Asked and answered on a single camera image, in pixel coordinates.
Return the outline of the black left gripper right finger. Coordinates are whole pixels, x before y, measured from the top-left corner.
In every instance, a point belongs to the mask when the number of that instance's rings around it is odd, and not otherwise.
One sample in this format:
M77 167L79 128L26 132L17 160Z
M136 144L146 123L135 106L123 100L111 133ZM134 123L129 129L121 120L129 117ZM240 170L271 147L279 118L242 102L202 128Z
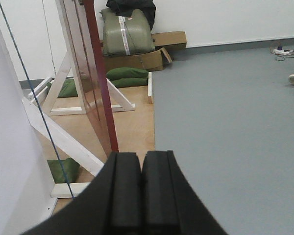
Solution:
M147 152L142 170L147 235L225 235L183 175L172 151Z

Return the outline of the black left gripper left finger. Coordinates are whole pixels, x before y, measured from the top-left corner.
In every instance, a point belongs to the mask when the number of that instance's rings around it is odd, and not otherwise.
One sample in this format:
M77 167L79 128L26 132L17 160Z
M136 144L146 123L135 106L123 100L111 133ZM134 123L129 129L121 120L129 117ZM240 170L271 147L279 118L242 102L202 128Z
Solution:
M26 235L139 235L141 169L136 153L113 152L94 180L67 206Z

